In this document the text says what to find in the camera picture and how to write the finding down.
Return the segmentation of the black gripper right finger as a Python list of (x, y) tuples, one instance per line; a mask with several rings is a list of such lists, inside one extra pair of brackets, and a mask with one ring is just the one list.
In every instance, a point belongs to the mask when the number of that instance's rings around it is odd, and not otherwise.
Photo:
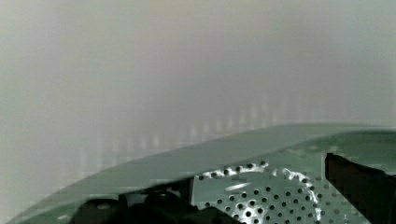
[(395, 224), (395, 176), (328, 153), (326, 179), (371, 224)]

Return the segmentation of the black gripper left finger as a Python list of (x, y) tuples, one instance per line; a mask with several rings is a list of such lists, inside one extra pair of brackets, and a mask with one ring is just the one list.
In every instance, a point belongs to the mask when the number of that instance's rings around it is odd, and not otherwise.
[(144, 209), (155, 212), (194, 212), (191, 204), (193, 178), (184, 178), (167, 184), (122, 193), (121, 210)]

